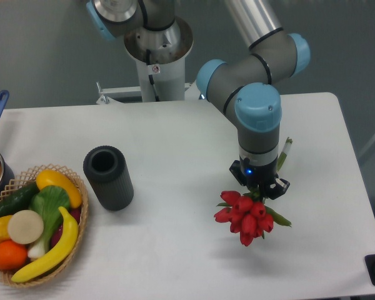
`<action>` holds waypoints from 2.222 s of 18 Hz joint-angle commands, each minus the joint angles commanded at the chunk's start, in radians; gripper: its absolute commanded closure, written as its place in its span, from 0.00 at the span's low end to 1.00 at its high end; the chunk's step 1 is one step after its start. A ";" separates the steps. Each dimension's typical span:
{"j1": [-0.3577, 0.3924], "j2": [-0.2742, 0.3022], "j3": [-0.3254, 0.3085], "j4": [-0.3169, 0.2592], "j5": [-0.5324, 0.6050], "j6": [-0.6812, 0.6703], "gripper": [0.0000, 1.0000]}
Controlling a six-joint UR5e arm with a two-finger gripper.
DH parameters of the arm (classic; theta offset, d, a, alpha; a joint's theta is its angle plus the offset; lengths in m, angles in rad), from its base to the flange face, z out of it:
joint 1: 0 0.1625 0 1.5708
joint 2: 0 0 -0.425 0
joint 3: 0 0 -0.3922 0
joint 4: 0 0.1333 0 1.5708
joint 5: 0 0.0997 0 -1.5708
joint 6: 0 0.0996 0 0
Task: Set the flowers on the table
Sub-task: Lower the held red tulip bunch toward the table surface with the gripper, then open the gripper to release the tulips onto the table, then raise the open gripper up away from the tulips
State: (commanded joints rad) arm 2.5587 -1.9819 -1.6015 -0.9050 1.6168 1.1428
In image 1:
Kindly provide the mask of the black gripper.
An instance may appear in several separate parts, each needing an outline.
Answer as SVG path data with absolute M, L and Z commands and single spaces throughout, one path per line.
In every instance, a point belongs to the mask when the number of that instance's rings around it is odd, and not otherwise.
M 240 157 L 231 164 L 229 171 L 241 186 L 249 189 L 260 186 L 262 197 L 275 200 L 283 196 L 290 187 L 289 181 L 277 177 L 277 162 L 276 156 L 270 163 L 257 166 L 248 157 Z

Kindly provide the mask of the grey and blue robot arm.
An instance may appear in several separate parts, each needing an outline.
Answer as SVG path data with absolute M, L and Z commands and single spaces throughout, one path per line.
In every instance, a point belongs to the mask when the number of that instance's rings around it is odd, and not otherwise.
M 239 159 L 231 173 L 262 198 L 276 199 L 289 183 L 278 176 L 282 109 L 274 85 L 305 69 L 311 52 L 304 38 L 285 32 L 267 1 L 227 1 L 226 6 L 249 55 L 235 64 L 208 61 L 196 86 L 237 129 Z M 193 32 L 176 16 L 173 1 L 88 1 L 86 7 L 103 38 L 123 37 L 144 102 L 184 99 Z

